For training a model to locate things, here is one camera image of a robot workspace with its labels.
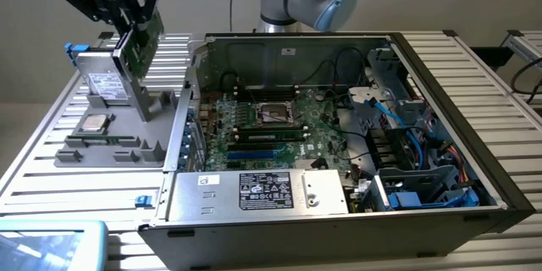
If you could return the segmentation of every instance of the green circuit board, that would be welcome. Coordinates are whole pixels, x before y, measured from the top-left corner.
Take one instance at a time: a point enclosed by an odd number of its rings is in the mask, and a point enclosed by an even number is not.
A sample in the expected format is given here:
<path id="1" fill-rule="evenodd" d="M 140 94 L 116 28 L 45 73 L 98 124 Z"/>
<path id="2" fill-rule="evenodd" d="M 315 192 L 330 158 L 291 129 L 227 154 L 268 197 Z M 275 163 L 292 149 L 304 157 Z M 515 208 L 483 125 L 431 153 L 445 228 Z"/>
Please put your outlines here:
<path id="1" fill-rule="evenodd" d="M 332 147 L 336 147 L 345 137 L 320 120 L 320 114 L 324 111 L 331 112 L 331 105 L 327 99 L 322 102 L 316 101 L 314 97 L 316 93 L 315 89 L 306 89 L 291 101 L 294 123 L 274 122 L 274 126 L 306 126 L 304 141 L 275 143 L 272 158 L 235 160 L 240 164 L 235 168 L 228 168 L 231 160 L 227 158 L 228 145 L 235 144 L 232 130 L 234 126 L 262 128 L 255 103 L 238 102 L 228 94 L 220 95 L 215 100 L 204 100 L 200 108 L 200 122 L 207 145 L 206 171 L 308 168 L 307 164 L 322 157 L 330 169 L 345 172 L 350 167 L 349 161 L 338 159 L 328 149 L 328 143 L 331 142 Z"/>

